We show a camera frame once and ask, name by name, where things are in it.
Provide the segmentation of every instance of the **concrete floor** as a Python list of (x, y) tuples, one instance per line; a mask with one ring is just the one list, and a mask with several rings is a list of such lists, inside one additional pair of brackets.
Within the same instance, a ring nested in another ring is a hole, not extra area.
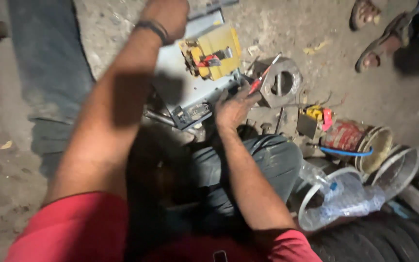
[[(92, 7), (96, 1), (89, 1), (88, 7), (81, 6), (84, 3), (81, 0), (76, 3), (82, 34), (96, 29), (95, 35), (87, 39), (95, 45), (88, 45), (82, 35), (95, 75), (101, 74), (107, 66), (125, 39), (127, 27), (132, 25), (123, 25), (123, 20), (111, 17), (115, 7), (130, 3), (131, 7), (126, 10), (132, 10), (134, 15), (123, 15), (134, 21), (141, 6), (139, 1), (97, 2), (107, 6)], [(419, 45), (412, 47), (411, 52), (401, 53), (395, 61), (390, 59), (379, 70), (357, 74), (353, 69), (369, 42), (382, 33), (395, 15), (410, 10), (415, 3), (414, 0), (390, 1), (380, 24), (358, 33), (348, 28), (352, 0), (241, 0), (239, 5), (225, 8), (224, 15), (226, 21), (236, 27), (242, 58), (248, 62), (245, 66), (256, 56), (263, 59), (282, 51), (300, 67), (308, 102), (325, 100), (332, 91), (328, 105), (338, 104), (346, 97), (342, 105), (334, 108), (341, 117), (387, 125), (394, 131), (397, 143), (419, 146)], [(6, 3), (0, 0), (0, 20), (9, 21), (5, 8)], [(104, 17), (98, 22), (100, 10)], [(101, 39), (110, 44), (102, 45)], [(316, 54), (309, 56), (302, 51), (325, 39), (330, 44)], [(254, 44), (259, 45), (259, 51), (252, 57), (246, 49)], [(0, 42), (0, 147), (9, 140), (14, 144), (9, 149), (0, 149), (0, 261), (28, 218), (38, 209), (46, 189), (46, 180), (37, 172), (40, 160), (30, 151), (29, 112), (20, 95), (12, 43), (6, 39)], [(275, 118), (277, 110), (269, 113)], [(283, 131), (292, 133), (295, 118), (295, 109), (289, 110)]]

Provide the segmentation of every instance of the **wristband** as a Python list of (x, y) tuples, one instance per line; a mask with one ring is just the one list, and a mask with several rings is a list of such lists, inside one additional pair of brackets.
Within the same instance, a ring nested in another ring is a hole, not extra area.
[(168, 32), (166, 31), (166, 28), (164, 28), (158, 21), (155, 21), (155, 20), (138, 21), (135, 27), (136, 28), (137, 27), (149, 28), (151, 31), (153, 31), (155, 34), (159, 36), (159, 38), (162, 41), (163, 46), (168, 43), (167, 41)]

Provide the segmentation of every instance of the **blue hose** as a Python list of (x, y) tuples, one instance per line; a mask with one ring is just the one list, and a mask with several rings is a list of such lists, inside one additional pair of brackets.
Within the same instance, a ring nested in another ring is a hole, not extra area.
[(332, 149), (332, 148), (327, 148), (327, 147), (322, 147), (322, 146), (320, 146), (319, 149), (327, 153), (333, 153), (333, 154), (344, 155), (344, 156), (352, 156), (352, 157), (366, 157), (373, 154), (373, 147), (371, 146), (368, 152), (349, 152), (349, 151)]

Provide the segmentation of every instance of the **yellow electrical component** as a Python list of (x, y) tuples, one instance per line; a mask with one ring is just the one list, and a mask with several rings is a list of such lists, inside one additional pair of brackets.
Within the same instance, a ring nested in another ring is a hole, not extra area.
[[(229, 24), (215, 24), (193, 38), (179, 42), (190, 73), (202, 78), (217, 80), (240, 67), (241, 49), (237, 33)], [(220, 60), (220, 66), (198, 67), (205, 57), (229, 48), (232, 57)]]
[(323, 121), (323, 108), (319, 105), (312, 105), (306, 109), (306, 115), (316, 121)]

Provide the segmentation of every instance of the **dirty hand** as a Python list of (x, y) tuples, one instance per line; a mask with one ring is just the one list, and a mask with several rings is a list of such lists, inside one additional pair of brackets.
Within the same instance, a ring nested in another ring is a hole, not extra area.
[(189, 3), (187, 0), (148, 0), (140, 20), (159, 22), (168, 33), (168, 42), (181, 39), (187, 25)]
[(235, 131), (240, 123), (247, 118), (250, 108), (261, 99), (261, 94), (255, 92), (249, 95), (250, 85), (242, 80), (242, 88), (235, 96), (227, 99), (228, 92), (224, 90), (215, 106), (216, 126), (221, 134), (225, 131)]

